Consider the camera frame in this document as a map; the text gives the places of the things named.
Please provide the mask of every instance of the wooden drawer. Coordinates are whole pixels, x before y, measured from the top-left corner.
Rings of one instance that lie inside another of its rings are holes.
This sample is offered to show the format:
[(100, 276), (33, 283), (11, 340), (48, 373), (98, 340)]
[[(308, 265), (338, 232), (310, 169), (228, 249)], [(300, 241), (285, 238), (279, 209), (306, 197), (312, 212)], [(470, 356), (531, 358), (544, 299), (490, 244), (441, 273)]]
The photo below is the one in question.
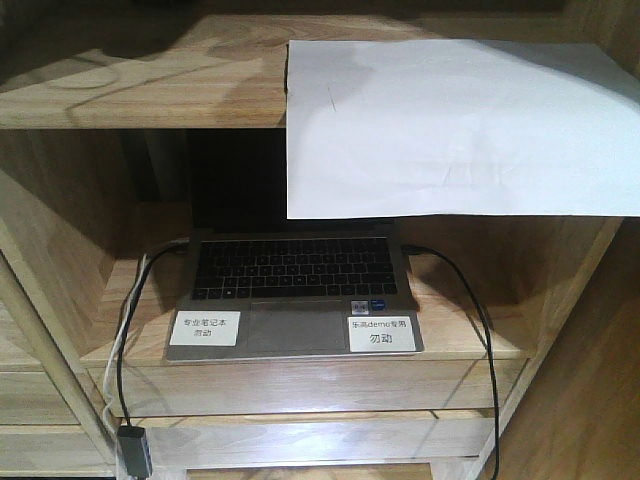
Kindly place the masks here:
[(477, 411), (149, 418), (154, 465), (230, 468), (408, 462), (478, 455), (493, 419)]
[[(502, 399), (524, 362), (496, 362)], [(92, 369), (90, 373), (101, 385), (103, 371)], [(486, 360), (385, 357), (130, 367), (124, 375), (124, 386), (127, 406), (136, 417), (493, 406)], [(117, 416), (122, 416), (119, 405), (113, 408)]]
[(0, 425), (76, 423), (46, 373), (0, 373)]
[(79, 426), (0, 426), (0, 476), (113, 475)]

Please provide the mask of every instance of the white cable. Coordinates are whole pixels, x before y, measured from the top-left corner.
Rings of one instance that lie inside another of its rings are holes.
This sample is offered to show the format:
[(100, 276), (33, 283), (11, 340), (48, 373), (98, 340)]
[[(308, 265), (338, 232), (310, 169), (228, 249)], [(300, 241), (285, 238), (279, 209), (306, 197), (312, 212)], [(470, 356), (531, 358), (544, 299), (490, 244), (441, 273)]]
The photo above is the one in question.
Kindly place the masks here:
[(160, 251), (172, 245), (184, 245), (188, 242), (189, 242), (188, 238), (178, 238), (176, 240), (172, 240), (162, 245), (156, 245), (155, 247), (152, 247), (151, 249), (149, 249), (149, 251), (145, 252), (145, 254), (142, 256), (142, 258), (138, 262), (138, 273), (136, 275), (135, 281), (133, 282), (133, 286), (131, 287), (131, 290), (129, 290), (129, 294), (124, 299), (123, 308), (120, 315), (120, 328), (118, 329), (118, 334), (116, 335), (116, 338), (113, 341), (113, 346), (111, 347), (111, 353), (109, 354), (109, 359), (107, 360), (107, 366), (105, 367), (104, 375), (102, 378), (102, 392), (106, 402), (104, 408), (102, 409), (102, 421), (114, 436), (116, 435), (116, 430), (115, 430), (115, 427), (111, 425), (111, 421), (109, 419), (109, 410), (111, 409), (111, 405), (115, 400), (115, 397), (111, 393), (111, 377), (113, 376), (111, 367), (113, 365), (113, 360), (115, 359), (116, 354), (120, 348), (120, 344), (122, 343), (122, 334), (124, 332), (125, 324), (127, 323), (126, 320), (127, 318), (129, 318), (129, 314), (131, 312), (131, 300), (133, 298), (134, 293), (138, 289), (140, 289), (142, 286), (141, 285), (142, 278), (144, 276), (144, 271), (147, 267), (147, 262), (149, 261), (149, 258), (151, 256), (151, 252)]

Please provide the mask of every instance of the white paper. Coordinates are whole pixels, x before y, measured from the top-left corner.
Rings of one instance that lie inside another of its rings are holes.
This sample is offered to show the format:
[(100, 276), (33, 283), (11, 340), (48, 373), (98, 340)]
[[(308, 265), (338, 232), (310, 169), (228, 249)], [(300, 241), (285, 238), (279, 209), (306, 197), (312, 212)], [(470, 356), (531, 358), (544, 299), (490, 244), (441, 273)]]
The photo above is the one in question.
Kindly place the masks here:
[(180, 311), (169, 345), (232, 347), (239, 325), (240, 312)]
[(409, 317), (349, 317), (352, 352), (415, 352)]
[(289, 45), (288, 217), (640, 215), (640, 83), (590, 44)]

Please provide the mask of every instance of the wooden side panel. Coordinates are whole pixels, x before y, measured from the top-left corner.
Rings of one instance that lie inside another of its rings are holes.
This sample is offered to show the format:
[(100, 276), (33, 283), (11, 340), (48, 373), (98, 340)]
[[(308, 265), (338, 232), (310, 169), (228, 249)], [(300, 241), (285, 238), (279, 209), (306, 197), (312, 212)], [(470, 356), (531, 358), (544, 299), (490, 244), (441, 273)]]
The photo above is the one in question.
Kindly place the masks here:
[(72, 367), (132, 199), (112, 131), (0, 132), (0, 247)]
[[(132, 416), (145, 417), (493, 405), (485, 360), (351, 360), (128, 367), (127, 406)], [(523, 364), (524, 360), (496, 362), (502, 400)], [(103, 371), (90, 373), (102, 385)], [(119, 406), (114, 405), (114, 413), (122, 416)]]
[(503, 435), (501, 478), (640, 478), (639, 243), (627, 220)]
[(363, 418), (260, 421), (232, 417), (161, 419), (147, 427), (154, 462), (162, 467), (224, 468), (315, 462), (427, 461), (473, 456), (491, 430), (492, 419), (437, 419), (429, 412), (372, 414)]
[(0, 425), (76, 423), (46, 373), (0, 373)]
[(0, 476), (106, 476), (108, 465), (80, 427), (0, 426)]

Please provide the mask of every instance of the sticker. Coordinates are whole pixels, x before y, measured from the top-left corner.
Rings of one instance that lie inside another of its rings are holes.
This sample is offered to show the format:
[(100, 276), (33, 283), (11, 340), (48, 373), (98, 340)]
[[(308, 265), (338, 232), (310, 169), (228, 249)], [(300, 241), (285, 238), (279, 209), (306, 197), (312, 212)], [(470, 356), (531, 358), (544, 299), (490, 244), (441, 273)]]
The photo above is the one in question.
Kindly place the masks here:
[(239, 325), (240, 312), (178, 312), (169, 345), (232, 347)]
[(369, 302), (366, 300), (351, 300), (351, 315), (369, 315)]
[(352, 352), (415, 352), (409, 317), (349, 317)]
[(387, 302), (384, 300), (371, 300), (371, 310), (379, 312), (387, 308)]

